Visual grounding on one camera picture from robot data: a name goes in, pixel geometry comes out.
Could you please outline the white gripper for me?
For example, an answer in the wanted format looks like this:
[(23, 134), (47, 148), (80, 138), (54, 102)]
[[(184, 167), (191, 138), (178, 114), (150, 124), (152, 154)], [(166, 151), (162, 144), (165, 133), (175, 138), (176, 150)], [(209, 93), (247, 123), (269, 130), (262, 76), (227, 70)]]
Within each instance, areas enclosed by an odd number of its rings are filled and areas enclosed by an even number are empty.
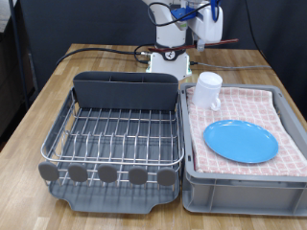
[(196, 47), (204, 51), (205, 43), (220, 42), (223, 34), (224, 13), (221, 7), (211, 8), (211, 4), (200, 3), (196, 16), (188, 21), (188, 26), (198, 37)]

